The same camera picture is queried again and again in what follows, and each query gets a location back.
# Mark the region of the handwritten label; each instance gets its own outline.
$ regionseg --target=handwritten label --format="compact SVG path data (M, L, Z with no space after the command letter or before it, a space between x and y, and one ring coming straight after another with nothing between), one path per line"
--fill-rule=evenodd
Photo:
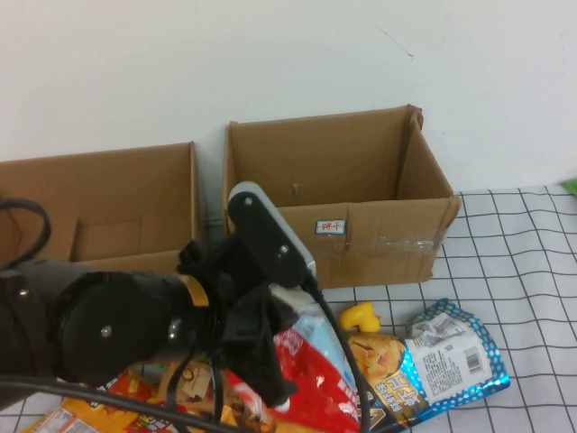
M343 219L327 219L316 221L317 235L344 235L346 221Z

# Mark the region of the robotic arm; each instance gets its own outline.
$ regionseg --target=robotic arm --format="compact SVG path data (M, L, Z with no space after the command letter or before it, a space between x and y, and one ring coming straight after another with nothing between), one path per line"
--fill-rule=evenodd
M189 243L178 275L94 272L34 258L50 236L48 217L26 200L0 202L0 210L12 207L39 213L45 225L30 252L0 267L0 409L38 390L63 389L55 378L96 388L134 364L186 365L200 356L231 369L267 406L279 406L297 388L283 377L272 338L298 317L270 295L271 284L300 286L325 309L363 407L362 376L316 286L315 261L256 184L244 182L231 193L235 234L210 253ZM176 386L178 376L171 382ZM175 419L165 412L165 419ZM207 421L182 417L184 425L210 428Z

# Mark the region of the black wire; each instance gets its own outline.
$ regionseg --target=black wire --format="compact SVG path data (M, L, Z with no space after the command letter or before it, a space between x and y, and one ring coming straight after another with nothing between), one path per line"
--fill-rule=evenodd
M353 372L354 382L357 385L357 392L359 393L359 398L361 399L361 433L368 433L371 428L371 408L369 406L369 398L367 397L367 386L362 375L361 371L359 370L359 366L357 365L356 360L354 359L353 350L349 346L349 341L344 334L341 326L336 321L334 317L333 311L329 308L328 304L326 303L325 297L323 296L323 292L318 288L318 283L316 282L315 277L310 275L307 278L307 281L302 286L302 288L307 291L315 300L315 302L320 305L321 309L328 318L329 323L334 329L341 346L343 347L344 356L346 356L346 360L351 366L351 371Z
M223 417L224 408L224 383L223 372L220 368L218 358L214 358L210 364L210 373L213 378L213 392L215 393L215 409L213 411L213 421L220 421Z
M177 410L177 388L179 386L180 378L195 352L196 349L194 346L191 346L187 358L179 364L175 372L172 374L172 377L170 377L169 387L166 392L166 407L170 410ZM174 423L174 427L178 433L188 433L186 426L180 423Z
M50 219L46 214L46 211L38 203L35 203L26 198L9 198L7 200L0 201L0 211L10 210L10 209L23 209L33 212L42 218L42 231L36 239L36 242L26 251L24 254L20 255L16 259L0 265L0 271L4 269L10 269L16 266L18 263L24 262L34 258L34 256L41 251L42 248L48 243L50 239Z
M3 388L24 390L33 392L45 392L74 399L95 401L100 404L114 406L130 412L142 413L154 418L164 419L173 424L182 424L187 427L200 428L214 433L238 433L243 430L227 426L226 424L215 424L213 421L201 419L177 410L168 410L160 406L142 403L135 399L128 399L118 395L99 390L89 390L80 385L72 383L55 382L51 379L41 379L36 377L3 376L0 375L0 390Z

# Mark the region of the potato chip image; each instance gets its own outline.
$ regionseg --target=potato chip image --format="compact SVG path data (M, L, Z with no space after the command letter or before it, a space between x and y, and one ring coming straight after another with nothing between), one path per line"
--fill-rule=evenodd
M352 336L349 344L365 376L384 378L396 372L402 362L405 346L388 336Z

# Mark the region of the cardboard box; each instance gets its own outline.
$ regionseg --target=cardboard box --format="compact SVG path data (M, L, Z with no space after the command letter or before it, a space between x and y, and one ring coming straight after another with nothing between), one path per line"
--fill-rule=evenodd
M422 125L413 106L231 123L224 211L238 182L261 185L315 256L322 288L426 281L461 201Z
M191 236L203 239L193 143L0 162L0 198L44 206L52 235L40 257L98 270L174 272ZM40 229L33 214L0 212L0 263Z

